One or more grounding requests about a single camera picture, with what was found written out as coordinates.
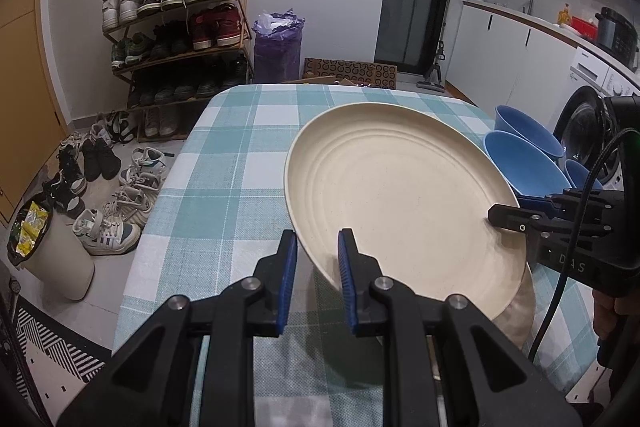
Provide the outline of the person's right hand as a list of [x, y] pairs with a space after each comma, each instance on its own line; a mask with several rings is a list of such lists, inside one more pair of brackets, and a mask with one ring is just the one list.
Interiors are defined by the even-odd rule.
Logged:
[[639, 314], [640, 297], [638, 294], [613, 298], [593, 289], [592, 298], [593, 330], [600, 340], [608, 338], [614, 331], [620, 317]]

